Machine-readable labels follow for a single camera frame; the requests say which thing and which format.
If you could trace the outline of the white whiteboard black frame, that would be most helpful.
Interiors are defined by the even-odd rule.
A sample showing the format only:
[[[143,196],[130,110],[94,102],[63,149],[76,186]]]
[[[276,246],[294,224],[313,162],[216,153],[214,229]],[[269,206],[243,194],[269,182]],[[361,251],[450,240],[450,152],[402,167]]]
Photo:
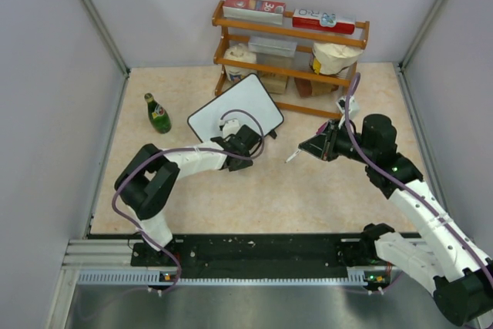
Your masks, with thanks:
[[[200,141],[221,136],[221,126],[235,119],[266,136],[284,122],[284,116],[255,74],[249,74],[223,94],[192,113],[187,123]]]

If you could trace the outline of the white marker pen magenta cap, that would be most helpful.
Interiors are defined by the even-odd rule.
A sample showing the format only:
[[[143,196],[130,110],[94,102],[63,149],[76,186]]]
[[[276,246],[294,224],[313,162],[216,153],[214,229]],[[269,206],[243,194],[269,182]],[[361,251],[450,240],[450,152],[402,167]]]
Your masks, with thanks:
[[[325,122],[324,124],[322,124],[316,131],[316,133],[314,134],[313,136],[313,139],[320,135],[327,127],[327,122]],[[300,143],[297,148],[295,149],[295,151],[285,160],[285,163],[289,163],[290,161],[292,161],[299,153],[301,153],[303,150],[304,150],[304,147],[308,144],[308,139],[307,140],[304,140],[302,143]]]

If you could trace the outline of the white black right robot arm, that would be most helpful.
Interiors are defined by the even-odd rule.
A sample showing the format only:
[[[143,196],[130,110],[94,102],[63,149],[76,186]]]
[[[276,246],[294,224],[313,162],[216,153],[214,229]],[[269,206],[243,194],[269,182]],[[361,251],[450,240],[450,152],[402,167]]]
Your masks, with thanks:
[[[462,326],[492,323],[492,258],[468,238],[437,201],[422,173],[397,151],[397,130],[389,117],[370,114],[361,133],[350,123],[329,120],[299,144],[323,161],[343,156],[365,165],[370,182],[414,225],[427,244],[422,250],[392,227],[368,224],[359,252],[369,264],[393,264],[418,282],[442,315]]]

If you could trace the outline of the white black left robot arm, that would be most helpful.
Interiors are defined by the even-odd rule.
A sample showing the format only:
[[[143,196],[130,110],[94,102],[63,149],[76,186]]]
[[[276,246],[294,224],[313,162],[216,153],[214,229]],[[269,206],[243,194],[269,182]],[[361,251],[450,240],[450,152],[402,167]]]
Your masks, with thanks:
[[[114,183],[116,196],[129,208],[128,218],[149,245],[148,255],[157,264],[174,258],[172,232],[165,205],[178,180],[212,170],[243,170],[253,165],[254,148],[262,136],[242,125],[235,133],[216,136],[196,146],[158,149],[141,147]]]

